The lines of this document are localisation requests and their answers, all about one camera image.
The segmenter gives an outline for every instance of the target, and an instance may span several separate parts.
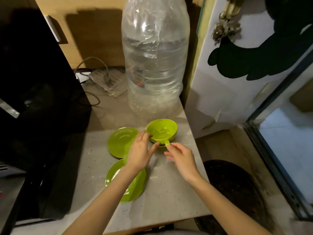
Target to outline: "dark floor mat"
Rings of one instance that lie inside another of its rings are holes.
[[[223,160],[203,163],[210,183],[229,201],[272,232],[274,222],[252,176],[241,167]],[[195,218],[199,229],[210,235],[227,235],[213,215]]]

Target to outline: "large plastic water bottle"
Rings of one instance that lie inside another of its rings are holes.
[[[158,115],[177,104],[189,33],[185,0],[127,0],[122,41],[133,111]]]

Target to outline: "bottle label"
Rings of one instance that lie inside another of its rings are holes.
[[[139,67],[134,67],[132,74],[132,82],[137,86],[145,88],[145,77],[142,73],[143,71]]]

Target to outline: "black appliance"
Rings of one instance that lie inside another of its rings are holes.
[[[91,105],[34,0],[0,1],[0,233],[69,212]]]

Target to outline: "countertop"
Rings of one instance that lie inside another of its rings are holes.
[[[13,235],[61,235],[65,229],[104,189],[105,176],[118,159],[107,150],[106,141],[121,127],[146,128],[151,119],[139,117],[128,105],[127,92],[117,98],[106,95],[94,85],[84,89],[96,94],[101,103],[94,106],[86,132],[72,208],[62,220],[15,228]],[[91,103],[96,99],[87,94]],[[192,149],[200,174],[208,180],[191,133],[182,104],[171,115],[164,115],[178,124],[175,142]],[[104,233],[112,233],[154,224],[163,224],[211,214],[192,188],[179,174],[174,162],[166,160],[159,148],[147,167],[146,188],[135,201],[120,203]]]

